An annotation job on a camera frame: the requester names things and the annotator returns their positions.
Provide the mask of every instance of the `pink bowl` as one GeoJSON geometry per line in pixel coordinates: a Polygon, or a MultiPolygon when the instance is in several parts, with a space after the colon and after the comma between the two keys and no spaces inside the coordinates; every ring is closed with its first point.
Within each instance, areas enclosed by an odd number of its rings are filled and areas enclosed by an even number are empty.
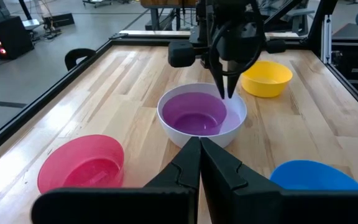
{"type": "Polygon", "coordinates": [[[218,134],[226,114],[221,99],[197,92],[174,96],[162,108],[163,119],[169,126],[197,136],[218,134]]]}
{"type": "Polygon", "coordinates": [[[41,194],[60,187],[120,187],[124,150],[109,136],[74,139],[53,152],[38,175],[41,194]]]}

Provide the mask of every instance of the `concrete floor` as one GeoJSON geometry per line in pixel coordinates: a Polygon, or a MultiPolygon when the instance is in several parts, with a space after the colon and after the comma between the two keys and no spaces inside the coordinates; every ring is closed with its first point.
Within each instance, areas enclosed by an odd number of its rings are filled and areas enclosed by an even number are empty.
{"type": "MultiPolygon", "coordinates": [[[[19,4],[5,3],[12,15],[26,20],[19,4]]],[[[43,5],[35,7],[33,2],[26,4],[32,17],[40,20],[39,14],[46,11],[43,5]]],[[[318,4],[319,0],[310,0],[309,7],[317,8],[318,4]]],[[[338,2],[333,15],[333,31],[348,22],[354,22],[358,5],[346,4],[345,1],[338,2]]],[[[113,2],[112,5],[99,6],[96,9],[90,4],[84,7],[80,0],[49,0],[47,5],[52,14],[71,12],[75,25],[62,27],[62,35],[52,42],[38,42],[33,51],[16,60],[0,61],[0,101],[2,102],[31,103],[66,74],[64,56],[69,50],[79,47],[97,49],[108,40],[109,36],[120,30],[144,30],[144,25],[150,20],[150,12],[146,12],[138,2],[131,4],[113,2]]],[[[309,18],[309,25],[313,16],[314,14],[309,18]]],[[[183,24],[183,27],[190,27],[190,25],[183,24]]],[[[36,31],[43,33],[41,27],[36,31]]],[[[0,127],[20,110],[20,108],[0,106],[0,127]]]]}

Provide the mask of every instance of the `bowl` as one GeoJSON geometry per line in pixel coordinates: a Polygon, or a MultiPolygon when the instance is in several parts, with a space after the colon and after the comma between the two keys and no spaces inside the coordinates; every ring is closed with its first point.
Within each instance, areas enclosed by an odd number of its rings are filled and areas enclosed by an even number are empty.
{"type": "Polygon", "coordinates": [[[241,76],[241,85],[248,93],[259,97],[274,97],[285,89],[292,79],[292,72],[277,62],[257,61],[241,76]]]}
{"type": "Polygon", "coordinates": [[[169,126],[197,136],[219,134],[226,113],[222,100],[207,93],[183,93],[169,99],[162,108],[162,117],[169,126]]]}
{"type": "Polygon", "coordinates": [[[288,190],[358,190],[343,172],[315,161],[295,160],[278,166],[270,180],[288,190]]]}
{"type": "Polygon", "coordinates": [[[44,162],[38,175],[41,194],[61,187],[120,187],[124,151],[113,138],[83,136],[60,146],[44,162]]]}
{"type": "Polygon", "coordinates": [[[234,93],[231,99],[221,100],[226,107],[226,117],[220,127],[219,133],[212,135],[188,134],[170,126],[163,117],[163,108],[172,98],[184,93],[205,93],[220,100],[220,94],[215,84],[210,83],[194,83],[178,86],[166,92],[158,102],[157,114],[161,122],[162,128],[171,139],[171,141],[179,147],[183,147],[191,137],[206,137],[221,147],[226,147],[237,136],[241,124],[247,116],[247,107],[242,98],[234,93]]]}

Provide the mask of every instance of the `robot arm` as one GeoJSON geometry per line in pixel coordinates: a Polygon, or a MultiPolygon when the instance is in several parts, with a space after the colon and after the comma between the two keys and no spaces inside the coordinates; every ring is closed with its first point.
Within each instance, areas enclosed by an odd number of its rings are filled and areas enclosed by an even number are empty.
{"type": "Polygon", "coordinates": [[[188,67],[201,57],[211,71],[222,98],[232,97],[242,72],[248,70],[266,46],[264,22],[257,0],[201,0],[197,6],[198,27],[188,43],[172,42],[168,61],[173,67],[188,67]],[[219,58],[228,61],[223,70],[219,58]]]}

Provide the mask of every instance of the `wooden table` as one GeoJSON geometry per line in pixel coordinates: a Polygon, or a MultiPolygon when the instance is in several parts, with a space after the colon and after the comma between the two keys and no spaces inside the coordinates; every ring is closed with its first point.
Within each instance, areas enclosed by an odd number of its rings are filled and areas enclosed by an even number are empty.
{"type": "MultiPolygon", "coordinates": [[[[330,164],[358,181],[358,102],[309,51],[262,54],[286,65],[293,80],[276,98],[256,98],[226,150],[260,174],[292,159],[330,164]]],[[[185,83],[213,82],[199,62],[172,68],[166,47],[113,47],[0,147],[0,223],[30,223],[37,175],[48,155],[87,134],[116,138],[125,149],[125,187],[142,187],[180,150],[156,115],[158,99],[185,83]]],[[[204,193],[199,223],[210,223],[204,193]]]]}

